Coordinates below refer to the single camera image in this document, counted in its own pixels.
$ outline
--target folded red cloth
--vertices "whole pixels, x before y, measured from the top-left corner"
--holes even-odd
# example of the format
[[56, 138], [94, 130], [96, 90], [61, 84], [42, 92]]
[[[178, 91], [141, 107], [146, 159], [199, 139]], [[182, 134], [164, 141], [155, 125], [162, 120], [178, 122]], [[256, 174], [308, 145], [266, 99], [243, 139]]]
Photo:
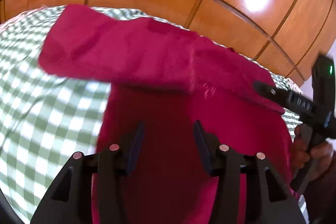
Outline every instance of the folded red cloth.
[[[197, 33], [149, 18], [116, 21], [69, 5], [50, 30], [39, 64], [49, 74], [112, 83], [97, 151], [145, 123], [137, 167], [122, 180], [130, 223], [207, 223], [217, 179], [209, 177], [193, 139], [193, 122], [240, 153], [264, 152], [286, 182], [291, 139], [282, 107], [253, 82], [270, 74]], [[95, 181], [92, 212], [99, 223]], [[244, 222], [241, 177], [238, 223]]]

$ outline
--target person's arm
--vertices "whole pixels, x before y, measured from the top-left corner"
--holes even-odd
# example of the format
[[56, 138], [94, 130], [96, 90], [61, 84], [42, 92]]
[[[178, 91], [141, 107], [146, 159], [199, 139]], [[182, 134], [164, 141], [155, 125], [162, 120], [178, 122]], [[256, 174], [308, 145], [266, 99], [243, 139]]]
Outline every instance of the person's arm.
[[310, 223], [319, 223], [330, 207], [336, 209], [336, 154], [331, 144], [324, 142], [314, 147], [310, 155], [305, 153], [307, 144], [300, 136], [300, 126], [295, 129], [292, 151], [292, 168], [302, 168], [311, 157], [318, 159], [311, 182], [304, 192]]

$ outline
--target gingham cloth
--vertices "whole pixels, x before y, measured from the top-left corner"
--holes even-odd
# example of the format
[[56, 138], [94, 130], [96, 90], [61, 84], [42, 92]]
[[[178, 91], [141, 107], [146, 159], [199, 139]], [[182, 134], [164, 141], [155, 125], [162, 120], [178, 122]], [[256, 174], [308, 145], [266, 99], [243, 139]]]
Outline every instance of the gingham cloth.
[[[95, 151], [110, 92], [109, 83], [58, 78], [38, 67], [41, 46], [64, 8], [0, 25], [0, 188], [24, 223], [68, 158]], [[150, 17], [136, 9], [93, 9], [118, 20]], [[288, 79], [271, 75], [277, 87], [291, 89]], [[298, 116], [286, 111], [283, 119], [293, 136]]]

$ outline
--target human hand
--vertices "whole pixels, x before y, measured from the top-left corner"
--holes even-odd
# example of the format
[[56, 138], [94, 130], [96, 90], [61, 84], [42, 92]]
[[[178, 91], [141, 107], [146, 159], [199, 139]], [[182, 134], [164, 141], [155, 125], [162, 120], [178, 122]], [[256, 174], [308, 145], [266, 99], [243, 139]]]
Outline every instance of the human hand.
[[310, 181], [323, 175], [331, 165], [334, 154], [333, 147], [330, 143], [323, 142], [310, 151], [310, 155], [306, 153], [308, 145], [301, 138], [301, 127], [297, 126], [294, 130], [295, 139], [292, 147], [291, 165], [292, 170], [301, 169], [310, 158], [318, 159], [315, 171], [312, 173]]

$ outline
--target garment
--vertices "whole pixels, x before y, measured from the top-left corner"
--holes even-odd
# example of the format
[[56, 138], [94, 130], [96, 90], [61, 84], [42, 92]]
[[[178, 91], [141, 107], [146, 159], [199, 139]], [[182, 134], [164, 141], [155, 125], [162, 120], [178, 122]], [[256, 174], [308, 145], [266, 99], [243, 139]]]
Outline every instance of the garment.
[[[208, 222], [217, 179], [201, 165], [192, 132], [197, 119], [240, 153], [264, 152], [285, 182], [291, 180], [284, 110], [252, 86], [255, 80], [274, 85], [270, 74], [206, 37], [69, 5], [49, 32], [39, 64], [49, 74], [112, 83], [98, 152], [144, 121], [136, 170], [122, 180], [131, 224]], [[244, 183], [241, 176], [238, 223], [244, 221]], [[93, 217], [99, 223], [95, 202]]]

